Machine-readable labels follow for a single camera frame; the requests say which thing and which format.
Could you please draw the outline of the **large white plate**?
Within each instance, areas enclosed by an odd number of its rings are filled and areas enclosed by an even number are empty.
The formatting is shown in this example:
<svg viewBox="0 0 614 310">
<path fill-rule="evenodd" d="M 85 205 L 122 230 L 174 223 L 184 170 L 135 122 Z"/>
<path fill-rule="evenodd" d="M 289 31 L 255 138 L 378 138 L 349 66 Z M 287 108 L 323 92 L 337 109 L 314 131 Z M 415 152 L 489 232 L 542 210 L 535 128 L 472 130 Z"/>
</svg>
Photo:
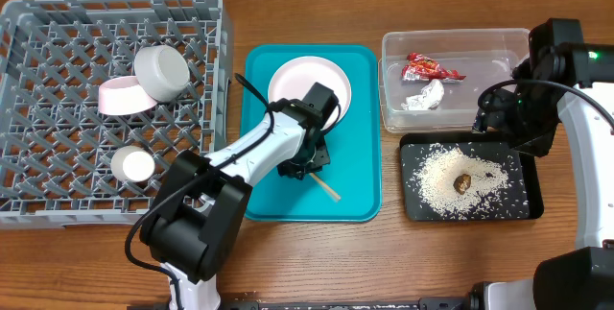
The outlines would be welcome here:
<svg viewBox="0 0 614 310">
<path fill-rule="evenodd" d="M 303 56 L 289 60 L 273 74 L 268 88 L 268 101 L 302 99 L 314 83 L 332 89 L 341 109 L 328 118 L 325 129 L 334 127 L 347 113 L 352 90 L 348 76 L 333 61 L 316 56 Z"/>
</svg>

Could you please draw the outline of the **white tissue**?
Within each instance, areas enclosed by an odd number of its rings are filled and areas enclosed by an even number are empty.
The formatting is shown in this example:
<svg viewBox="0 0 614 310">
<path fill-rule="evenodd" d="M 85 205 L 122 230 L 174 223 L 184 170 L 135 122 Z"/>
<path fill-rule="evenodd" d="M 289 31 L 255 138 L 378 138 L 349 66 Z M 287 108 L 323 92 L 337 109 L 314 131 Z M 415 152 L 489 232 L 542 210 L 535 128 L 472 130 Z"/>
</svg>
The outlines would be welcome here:
<svg viewBox="0 0 614 310">
<path fill-rule="evenodd" d="M 419 94 L 407 97 L 401 104 L 404 110 L 433 110 L 441 103 L 445 90 L 440 80 L 431 80 Z"/>
</svg>

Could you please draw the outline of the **pink white small plate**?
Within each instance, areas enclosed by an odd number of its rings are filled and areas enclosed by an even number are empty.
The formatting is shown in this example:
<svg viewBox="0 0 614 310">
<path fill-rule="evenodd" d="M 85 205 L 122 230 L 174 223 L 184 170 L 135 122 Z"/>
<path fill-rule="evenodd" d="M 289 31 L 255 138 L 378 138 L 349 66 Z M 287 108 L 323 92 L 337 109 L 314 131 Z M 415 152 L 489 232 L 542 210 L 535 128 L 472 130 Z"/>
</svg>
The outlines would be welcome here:
<svg viewBox="0 0 614 310">
<path fill-rule="evenodd" d="M 105 81 L 99 86 L 98 110 L 105 115 L 120 116 L 143 112 L 157 105 L 135 76 Z"/>
</svg>

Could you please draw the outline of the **red snack wrapper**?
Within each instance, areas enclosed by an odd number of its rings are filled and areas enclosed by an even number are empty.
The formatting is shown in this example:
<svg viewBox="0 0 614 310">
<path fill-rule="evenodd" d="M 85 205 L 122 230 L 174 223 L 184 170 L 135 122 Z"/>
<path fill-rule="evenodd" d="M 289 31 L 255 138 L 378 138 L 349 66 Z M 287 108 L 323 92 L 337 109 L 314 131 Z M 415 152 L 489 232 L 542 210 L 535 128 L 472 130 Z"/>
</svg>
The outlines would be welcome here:
<svg viewBox="0 0 614 310">
<path fill-rule="evenodd" d="M 408 63 L 404 66 L 401 76 L 404 81 L 440 80 L 454 83 L 465 79 L 457 70 L 447 70 L 436 60 L 418 53 L 410 53 L 407 56 Z"/>
</svg>

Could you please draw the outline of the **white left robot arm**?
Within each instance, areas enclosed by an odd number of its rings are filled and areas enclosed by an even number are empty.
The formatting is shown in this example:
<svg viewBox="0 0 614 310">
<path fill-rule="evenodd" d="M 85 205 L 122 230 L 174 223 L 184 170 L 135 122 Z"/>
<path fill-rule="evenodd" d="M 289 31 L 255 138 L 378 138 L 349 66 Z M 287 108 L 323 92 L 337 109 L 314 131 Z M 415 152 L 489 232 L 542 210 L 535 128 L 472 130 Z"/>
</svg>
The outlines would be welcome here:
<svg viewBox="0 0 614 310">
<path fill-rule="evenodd" d="M 206 156 L 177 155 L 153 207 L 130 230 L 149 247 L 152 270 L 165 274 L 171 309 L 216 309 L 214 277 L 232 249 L 253 187 L 271 170 L 303 179 L 329 164 L 325 123 L 340 104 L 314 83 L 301 99 L 265 104 L 263 121 Z"/>
</svg>

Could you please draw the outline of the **grey bowl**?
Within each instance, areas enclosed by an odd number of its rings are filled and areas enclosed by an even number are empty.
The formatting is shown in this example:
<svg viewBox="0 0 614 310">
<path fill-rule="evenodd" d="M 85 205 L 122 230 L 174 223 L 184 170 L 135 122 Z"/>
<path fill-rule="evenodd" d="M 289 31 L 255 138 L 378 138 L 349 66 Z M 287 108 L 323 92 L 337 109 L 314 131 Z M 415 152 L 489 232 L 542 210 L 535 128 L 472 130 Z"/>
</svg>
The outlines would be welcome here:
<svg viewBox="0 0 614 310">
<path fill-rule="evenodd" d="M 135 55 L 133 68 L 145 92 L 161 103 L 172 102 L 190 81 L 186 60 L 168 45 L 141 48 Z"/>
</svg>

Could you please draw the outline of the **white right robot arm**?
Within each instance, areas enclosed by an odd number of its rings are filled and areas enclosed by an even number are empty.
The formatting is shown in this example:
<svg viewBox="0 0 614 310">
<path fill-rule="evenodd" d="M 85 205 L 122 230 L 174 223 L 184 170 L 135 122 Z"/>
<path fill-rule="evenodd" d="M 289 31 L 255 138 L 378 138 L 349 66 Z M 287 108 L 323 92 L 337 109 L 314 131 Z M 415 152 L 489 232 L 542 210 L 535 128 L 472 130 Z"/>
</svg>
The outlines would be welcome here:
<svg viewBox="0 0 614 310">
<path fill-rule="evenodd" d="M 473 130 L 541 157 L 563 126 L 572 155 L 578 229 L 572 252 L 529 279 L 474 286 L 466 309 L 613 306 L 613 48 L 585 42 L 576 19 L 550 18 L 529 34 L 529 56 L 478 99 Z"/>
</svg>

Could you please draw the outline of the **brown food scrap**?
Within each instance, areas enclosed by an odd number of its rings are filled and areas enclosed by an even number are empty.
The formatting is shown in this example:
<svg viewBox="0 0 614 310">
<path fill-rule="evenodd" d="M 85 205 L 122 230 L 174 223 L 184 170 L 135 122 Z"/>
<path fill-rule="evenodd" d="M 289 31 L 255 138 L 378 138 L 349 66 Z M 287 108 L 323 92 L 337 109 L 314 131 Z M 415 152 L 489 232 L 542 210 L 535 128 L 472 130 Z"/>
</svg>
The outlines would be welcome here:
<svg viewBox="0 0 614 310">
<path fill-rule="evenodd" d="M 464 195 L 467 192 L 467 190 L 471 187 L 471 182 L 472 182 L 472 178 L 470 175 L 461 174 L 458 177 L 456 177 L 456 179 L 454 180 L 453 187 L 458 194 Z"/>
</svg>

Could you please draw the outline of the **wooden chopstick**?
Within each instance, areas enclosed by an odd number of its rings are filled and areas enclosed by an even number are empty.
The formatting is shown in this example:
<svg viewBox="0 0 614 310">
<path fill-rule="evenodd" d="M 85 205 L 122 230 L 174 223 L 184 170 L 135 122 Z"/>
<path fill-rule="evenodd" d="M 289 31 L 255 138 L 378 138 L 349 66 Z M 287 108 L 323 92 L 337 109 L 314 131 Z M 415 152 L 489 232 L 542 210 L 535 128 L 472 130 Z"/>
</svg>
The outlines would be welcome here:
<svg viewBox="0 0 614 310">
<path fill-rule="evenodd" d="M 341 196 L 327 183 L 325 183 L 320 177 L 318 177 L 314 173 L 310 173 L 311 178 L 329 195 L 329 197 L 334 202 L 339 202 L 341 200 Z"/>
</svg>

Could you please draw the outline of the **white paper cup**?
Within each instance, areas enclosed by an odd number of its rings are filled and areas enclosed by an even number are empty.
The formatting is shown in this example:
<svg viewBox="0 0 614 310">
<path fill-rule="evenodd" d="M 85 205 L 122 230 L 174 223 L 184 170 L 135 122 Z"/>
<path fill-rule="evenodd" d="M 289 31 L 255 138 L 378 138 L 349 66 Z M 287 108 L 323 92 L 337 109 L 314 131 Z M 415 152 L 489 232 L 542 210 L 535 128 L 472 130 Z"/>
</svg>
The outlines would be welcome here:
<svg viewBox="0 0 614 310">
<path fill-rule="evenodd" d="M 154 174 L 155 163 L 153 157 L 145 150 L 126 146 L 114 153 L 110 169 L 112 175 L 120 181 L 141 182 Z"/>
</svg>

